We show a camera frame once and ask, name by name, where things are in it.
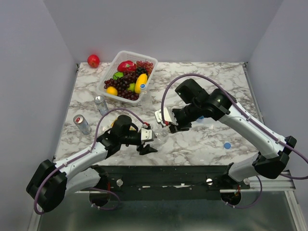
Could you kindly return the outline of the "tall clear plastic bottle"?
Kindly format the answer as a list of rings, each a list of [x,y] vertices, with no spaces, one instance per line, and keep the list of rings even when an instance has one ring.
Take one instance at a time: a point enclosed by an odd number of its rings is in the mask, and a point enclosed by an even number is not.
[[[158,128],[154,131],[155,139],[153,141],[153,145],[155,148],[159,148],[164,145],[169,138],[169,132],[165,128]]]

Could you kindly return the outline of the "small clear plastic bottle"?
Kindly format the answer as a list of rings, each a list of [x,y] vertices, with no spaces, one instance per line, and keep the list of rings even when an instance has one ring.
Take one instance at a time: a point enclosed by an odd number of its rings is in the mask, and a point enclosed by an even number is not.
[[[147,89],[141,90],[141,106],[144,111],[150,111],[152,109],[152,96]]]

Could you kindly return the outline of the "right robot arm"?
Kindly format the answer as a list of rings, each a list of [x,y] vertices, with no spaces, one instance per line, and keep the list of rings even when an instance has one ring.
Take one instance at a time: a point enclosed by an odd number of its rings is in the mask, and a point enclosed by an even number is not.
[[[230,94],[225,95],[220,89],[209,94],[191,78],[182,82],[175,92],[186,106],[173,109],[176,125],[170,126],[172,133],[189,130],[191,123],[203,116],[232,128],[258,150],[246,160],[229,164],[221,177],[224,187],[231,189],[245,178],[258,175],[276,179],[283,172],[297,143],[293,136],[273,132],[246,112]]]

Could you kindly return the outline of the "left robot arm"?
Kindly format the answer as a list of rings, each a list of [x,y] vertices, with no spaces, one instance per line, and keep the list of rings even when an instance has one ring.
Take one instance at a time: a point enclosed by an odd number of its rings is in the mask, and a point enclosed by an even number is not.
[[[91,146],[57,162],[41,162],[26,187],[34,199],[35,212],[42,215],[54,210],[70,192],[85,188],[102,190],[107,179],[92,165],[111,157],[122,145],[135,145],[140,155],[155,153],[157,150],[149,145],[153,140],[149,124],[138,128],[129,116],[120,115],[110,129],[95,135]]]

